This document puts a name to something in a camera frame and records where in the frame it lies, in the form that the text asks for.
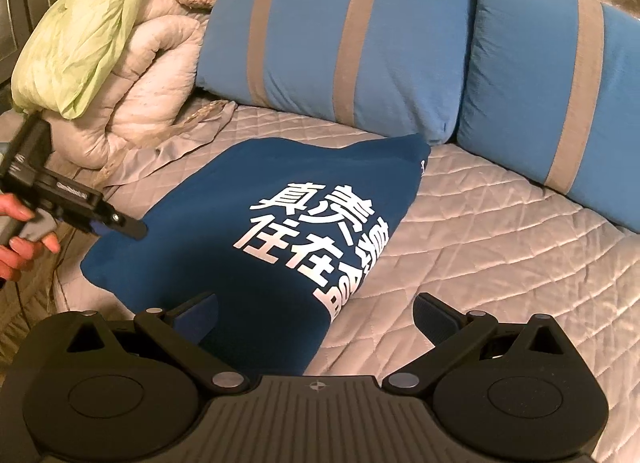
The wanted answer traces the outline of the person's left hand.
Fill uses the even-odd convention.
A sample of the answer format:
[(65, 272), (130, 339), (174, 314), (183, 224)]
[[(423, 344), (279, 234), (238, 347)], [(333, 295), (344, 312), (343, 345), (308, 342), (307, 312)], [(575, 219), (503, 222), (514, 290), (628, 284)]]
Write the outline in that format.
[[(35, 214), (27, 208), (15, 195), (1, 195), (1, 215), (28, 221)], [(34, 261), (47, 249), (57, 254), (61, 245), (54, 232), (43, 237), (39, 242), (29, 242), (21, 238), (12, 238), (8, 246), (1, 247), (0, 277), (6, 281), (17, 281), (23, 271), (32, 269)]]

